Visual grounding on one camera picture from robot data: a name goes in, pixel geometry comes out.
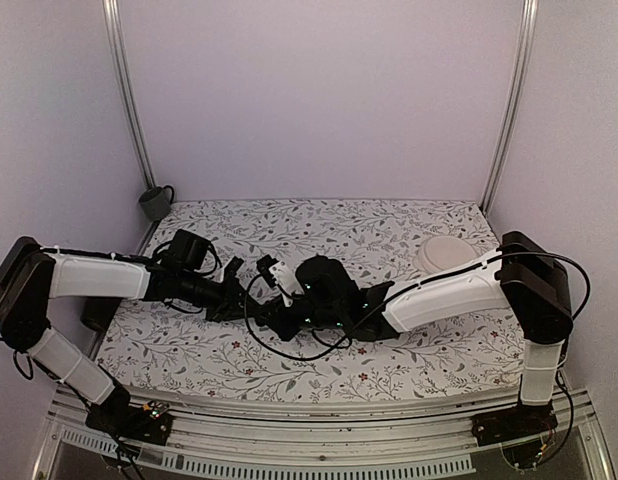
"back wall panel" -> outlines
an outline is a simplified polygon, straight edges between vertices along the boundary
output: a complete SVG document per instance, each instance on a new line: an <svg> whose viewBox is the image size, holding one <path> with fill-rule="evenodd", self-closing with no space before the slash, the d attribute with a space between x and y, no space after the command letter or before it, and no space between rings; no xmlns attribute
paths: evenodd
<svg viewBox="0 0 618 480"><path fill-rule="evenodd" d="M522 4L122 2L156 175L181 200L478 200Z"/></svg>

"table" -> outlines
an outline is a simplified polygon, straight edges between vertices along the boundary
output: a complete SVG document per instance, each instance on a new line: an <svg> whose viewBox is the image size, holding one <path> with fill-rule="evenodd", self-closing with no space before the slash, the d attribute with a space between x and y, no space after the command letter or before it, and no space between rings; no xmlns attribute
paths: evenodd
<svg viewBox="0 0 618 480"><path fill-rule="evenodd" d="M414 200L254 200L181 202L159 225L150 253L184 228L212 240L220 258L245 260L243 285L265 254L291 267L323 254L341 260L359 286L424 274L419 246L453 235L478 254L498 245L473 202ZM256 298L269 293L258 283ZM308 334L271 345L304 356L324 349ZM322 332L331 342L336 332ZM521 371L522 331L509 309L441 320L396 340L354 341L348 350L311 363L262 349L243 321L205 322L201 315L159 303L125 301L97 361L123 384L228 400L263 402L376 402L413 400L515 387Z"/></svg>

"robotic arm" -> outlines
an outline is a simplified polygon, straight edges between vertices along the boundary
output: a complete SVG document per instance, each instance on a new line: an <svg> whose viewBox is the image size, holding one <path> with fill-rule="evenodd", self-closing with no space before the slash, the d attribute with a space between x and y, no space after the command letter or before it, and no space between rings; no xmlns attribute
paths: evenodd
<svg viewBox="0 0 618 480"><path fill-rule="evenodd" d="M9 347L27 353L91 402L88 426L165 444L171 427L167 407L130 406L124 387L51 327L50 298L180 299L205 308L211 321L242 319L248 307L282 340L302 328L327 327L377 341L450 316L511 306L526 340L518 405L473 419L480 445L499 443L557 426L553 379L573 324L564 267L538 256L545 252L519 232L506 234L498 250L450 271L362 289L337 260L316 256L293 272L266 256L258 271L283 295L260 305L236 278L242 260L227 265L222 281L206 278L212 272L199 271L206 254L219 263L213 245L184 230L151 258L41 248L23 237L0 267L0 334Z"/></svg>

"white cylindrical tube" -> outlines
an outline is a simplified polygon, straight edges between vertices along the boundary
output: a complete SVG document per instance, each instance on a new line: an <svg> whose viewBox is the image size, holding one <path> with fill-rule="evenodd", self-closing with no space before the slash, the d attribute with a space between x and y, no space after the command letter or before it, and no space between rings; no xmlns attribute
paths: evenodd
<svg viewBox="0 0 618 480"><path fill-rule="evenodd" d="M553 382L558 370L562 344L541 345L525 340L520 401L523 405L547 405L553 396Z"/></svg>
<svg viewBox="0 0 618 480"><path fill-rule="evenodd" d="M92 403L100 405L113 392L113 380L78 348L53 328L27 353Z"/></svg>

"ventilation grille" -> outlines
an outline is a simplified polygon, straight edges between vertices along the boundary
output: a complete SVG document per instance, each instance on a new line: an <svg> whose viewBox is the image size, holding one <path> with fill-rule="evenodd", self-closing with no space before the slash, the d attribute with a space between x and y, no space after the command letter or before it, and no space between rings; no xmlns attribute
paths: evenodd
<svg viewBox="0 0 618 480"><path fill-rule="evenodd" d="M63 441L107 456L115 456L113 440L98 434L65 427ZM203 460L186 453L152 452L150 461L137 463L171 472L180 472L213 480L411 480L438 479L474 473L469 455L427 462L371 467L265 467Z"/></svg>

